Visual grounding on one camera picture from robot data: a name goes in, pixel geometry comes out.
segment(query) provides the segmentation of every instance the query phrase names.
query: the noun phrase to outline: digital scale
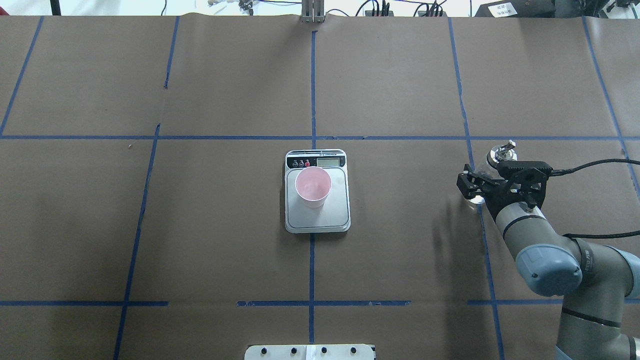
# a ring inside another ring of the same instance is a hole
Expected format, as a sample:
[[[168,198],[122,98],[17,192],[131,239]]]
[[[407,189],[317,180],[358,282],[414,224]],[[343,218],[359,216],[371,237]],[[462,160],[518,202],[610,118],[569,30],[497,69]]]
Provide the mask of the digital scale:
[[[321,167],[331,176],[324,205],[310,208],[296,192],[296,176],[307,167]],[[289,151],[284,161],[285,228],[290,233],[339,233],[351,226],[347,154],[340,149]]]

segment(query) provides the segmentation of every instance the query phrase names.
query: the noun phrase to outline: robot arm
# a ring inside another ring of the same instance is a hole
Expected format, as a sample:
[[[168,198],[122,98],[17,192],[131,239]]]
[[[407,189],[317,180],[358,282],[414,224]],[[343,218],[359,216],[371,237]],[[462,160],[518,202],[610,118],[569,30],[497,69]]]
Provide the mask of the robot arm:
[[[554,231],[540,211],[553,170],[546,163],[503,161],[497,170],[504,179],[466,165],[458,187],[467,199],[484,197],[530,289],[564,295],[556,360],[640,360],[640,340],[620,331],[625,297],[640,295],[640,259]]]

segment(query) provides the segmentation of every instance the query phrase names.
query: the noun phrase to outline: plastic cup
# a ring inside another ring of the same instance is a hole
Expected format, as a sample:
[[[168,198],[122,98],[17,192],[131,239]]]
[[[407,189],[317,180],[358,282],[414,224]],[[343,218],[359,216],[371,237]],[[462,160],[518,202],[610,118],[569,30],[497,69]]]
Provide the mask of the plastic cup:
[[[296,176],[296,192],[310,208],[322,206],[329,191],[331,191],[331,176],[323,168],[304,168]]]

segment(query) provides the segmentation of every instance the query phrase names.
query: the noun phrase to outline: blue tape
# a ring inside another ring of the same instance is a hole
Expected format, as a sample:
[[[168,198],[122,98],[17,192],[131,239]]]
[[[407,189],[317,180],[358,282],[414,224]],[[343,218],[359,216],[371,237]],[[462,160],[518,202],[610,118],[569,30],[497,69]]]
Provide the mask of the blue tape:
[[[0,140],[153,140],[150,135],[0,135]],[[158,140],[312,140],[305,135],[161,135]],[[316,140],[543,140],[619,141],[617,136],[316,136]],[[623,136],[624,141],[640,141],[640,136]]]
[[[239,301],[238,307],[309,306],[309,301]],[[407,306],[411,300],[315,300],[313,306]]]
[[[173,61],[173,50],[175,49],[175,38],[178,35],[178,25],[180,24],[180,17],[175,17],[175,24],[173,25],[173,37],[171,39],[171,49],[169,50],[169,60],[166,63],[166,78],[164,79],[164,88],[169,87],[169,73],[171,73],[171,63]]]
[[[309,343],[316,343],[314,334],[314,302],[316,301],[316,234],[309,234]]]
[[[122,301],[5,300],[0,306],[122,306]],[[132,301],[129,306],[169,306],[168,301]]]
[[[407,306],[410,300],[321,300],[316,306]]]
[[[145,216],[147,208],[147,195],[149,189],[149,181],[151,180],[151,171],[154,168],[156,159],[156,148],[158,144],[158,135],[160,134],[160,124],[156,126],[154,135],[154,143],[151,146],[151,156],[149,157],[149,166],[147,168],[147,177],[145,178],[145,187],[142,193],[142,202],[140,204],[140,213],[138,215],[138,226],[136,228],[136,237],[133,242],[133,251],[131,253],[131,263],[129,265],[129,275],[127,276],[127,287],[124,293],[124,303],[122,304],[122,312],[120,313],[120,326],[118,327],[118,336],[116,337],[116,345],[113,351],[113,359],[117,360],[120,355],[120,344],[122,343],[122,333],[124,332],[124,324],[127,319],[127,306],[129,305],[129,297],[131,295],[131,284],[133,283],[133,272],[136,268],[136,258],[138,257],[138,245],[140,244],[140,234],[142,232],[142,220]]]
[[[311,149],[316,148],[316,33],[311,32]]]
[[[462,112],[462,118],[465,122],[465,138],[467,141],[467,152],[469,156],[469,164],[472,168],[476,167],[474,162],[473,148],[471,146],[471,134],[469,133],[469,124],[467,120],[467,111],[465,104],[462,100],[462,79],[460,78],[460,66],[458,65],[458,51],[456,50],[456,39],[453,33],[453,22],[451,18],[447,18],[449,21],[449,36],[451,38],[451,51],[453,53],[453,65],[456,70],[456,81],[458,83],[458,95],[460,97],[460,110]],[[484,226],[484,218],[482,214],[482,207],[477,206],[477,213],[480,217],[480,224],[482,225],[482,239],[484,244],[484,265],[486,267],[487,280],[489,282],[489,293],[491,295],[491,305],[493,310],[493,326],[495,327],[495,337],[498,343],[498,353],[500,360],[504,360],[504,345],[502,344],[502,331],[500,329],[500,318],[498,315],[498,305],[495,302],[495,289],[493,287],[493,274],[491,271],[491,259],[489,257],[489,246],[486,241],[486,228]]]
[[[2,135],[2,140],[153,140],[149,135]]]
[[[602,93],[604,94],[604,99],[607,103],[607,108],[609,109],[609,114],[611,115],[611,120],[613,121],[613,126],[616,128],[616,133],[618,134],[618,140],[620,141],[620,146],[622,147],[622,151],[625,153],[625,158],[629,160],[629,152],[627,151],[627,145],[622,137],[622,131],[620,130],[620,124],[618,123],[618,118],[616,116],[616,112],[613,110],[613,105],[611,104],[611,98],[609,97],[609,92],[607,91],[607,86],[604,84],[604,80],[602,79],[602,73],[600,72],[600,66],[598,64],[598,59],[596,59],[596,53],[593,50],[593,44],[591,43],[591,34],[589,34],[589,26],[587,25],[587,18],[582,17],[582,26],[584,27],[584,34],[587,38],[587,45],[589,46],[589,53],[591,53],[591,60],[593,61],[593,66],[596,70],[596,75],[598,76],[598,81],[600,82],[600,87],[602,87]],[[631,164],[627,164],[627,168],[629,169],[629,173],[631,174],[631,180],[634,184],[634,188],[636,190],[636,197],[640,200],[640,185],[638,185],[638,179],[636,177],[636,173],[634,172]]]
[[[467,110],[465,109],[465,103],[462,101],[462,79],[460,78],[460,66],[458,65],[458,51],[456,50],[456,38],[453,34],[453,22],[448,17],[449,21],[449,37],[451,38],[451,51],[453,53],[453,66],[456,70],[456,82],[458,84],[458,97],[460,98],[460,111],[462,112],[462,119],[465,121],[465,139],[467,141],[467,151],[469,155],[469,163],[471,168],[476,168],[474,162],[474,154],[471,148],[471,135],[469,133],[469,123],[467,120]]]
[[[562,299],[529,299],[529,300],[496,300],[497,305],[519,306],[519,305],[560,305]],[[469,306],[490,306],[491,300],[469,300]],[[625,304],[640,304],[640,299],[625,299]]]
[[[310,140],[311,136],[163,135],[159,140]]]
[[[309,306],[309,301],[239,301],[237,302],[238,307],[283,307],[283,306]]]
[[[42,28],[42,22],[44,21],[44,16],[40,17],[38,21],[38,27],[36,27],[36,32],[33,34],[33,39],[31,39],[31,45],[29,46],[29,51],[27,52],[27,56],[24,59],[24,63],[22,63],[22,69],[20,69],[20,74],[18,75],[18,80],[15,82],[15,87],[13,88],[13,93],[11,94],[11,99],[9,99],[9,105],[6,107],[6,112],[4,113],[4,117],[2,119],[2,124],[0,124],[0,135],[4,132],[4,127],[6,126],[7,120],[9,120],[9,114],[11,113],[11,108],[13,107],[13,102],[15,100],[16,95],[18,95],[18,89],[20,88],[20,83],[22,82],[22,77],[24,76],[24,71],[27,69],[27,64],[29,63],[29,59],[31,57],[31,53],[33,52],[33,48],[36,45],[36,40],[38,40],[38,34],[40,34],[40,29]]]

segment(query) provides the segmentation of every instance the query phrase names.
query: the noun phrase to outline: wire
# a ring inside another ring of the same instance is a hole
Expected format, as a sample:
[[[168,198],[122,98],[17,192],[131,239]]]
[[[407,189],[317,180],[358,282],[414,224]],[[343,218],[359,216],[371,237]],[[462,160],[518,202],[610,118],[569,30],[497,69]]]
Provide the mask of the wire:
[[[261,3],[274,3],[274,4],[288,4],[288,5],[293,5],[293,4],[301,4],[301,1],[274,1],[274,0],[258,0]]]
[[[354,15],[354,16],[358,16],[358,14],[360,13],[360,10],[362,10],[362,8],[363,8],[363,7],[364,7],[364,6],[365,6],[369,1],[374,2],[374,3],[378,4],[378,6],[380,6],[380,4],[379,4],[378,0],[366,0],[364,3],[362,3],[362,5],[360,5],[360,7],[358,8],[358,11],[356,12],[356,15]]]
[[[415,14],[418,13],[418,10],[420,10],[420,8],[422,7],[422,5],[426,5],[427,6],[427,12],[429,11],[429,4],[427,3],[420,3],[420,5],[418,5],[418,7],[415,9],[415,11],[413,12],[413,16],[415,16]]]
[[[631,236],[640,235],[640,230],[638,231],[630,231],[628,233],[618,233],[618,234],[602,234],[602,235],[591,235],[591,234],[564,234],[565,238],[584,238],[584,239],[620,239],[620,238],[629,238]]]
[[[580,165],[579,167],[569,168],[566,170],[553,170],[549,176],[563,176],[572,174],[578,170],[582,170],[583,168],[592,167],[594,165],[604,164],[604,163],[628,163],[633,165],[640,165],[640,161],[637,160],[629,160],[629,159],[604,159],[598,161],[592,161],[591,163],[586,163],[584,165]]]
[[[598,161],[592,161],[591,163],[586,163],[584,165],[580,165],[579,167],[569,168],[566,170],[553,170],[549,176],[563,176],[572,174],[578,170],[582,170],[583,168],[592,167],[594,165],[604,164],[604,163],[628,163],[633,165],[640,165],[640,161],[630,160],[630,159],[603,159]],[[601,235],[592,235],[592,234],[564,234],[563,236],[567,238],[585,238],[585,239],[619,239],[619,238],[628,238],[631,236],[640,235],[640,230],[638,231],[630,231],[628,233],[617,233],[617,234],[601,234]]]
[[[426,4],[426,3],[423,3],[422,1],[412,1],[412,0],[396,0],[396,1],[402,1],[403,3],[411,3],[411,4]]]
[[[331,10],[327,10],[327,11],[326,11],[326,13],[330,13],[330,12],[341,12],[341,13],[343,13],[344,15],[349,16],[349,14],[347,14],[346,12],[343,12],[343,11],[342,11],[342,10],[340,10],[340,9],[331,9]]]

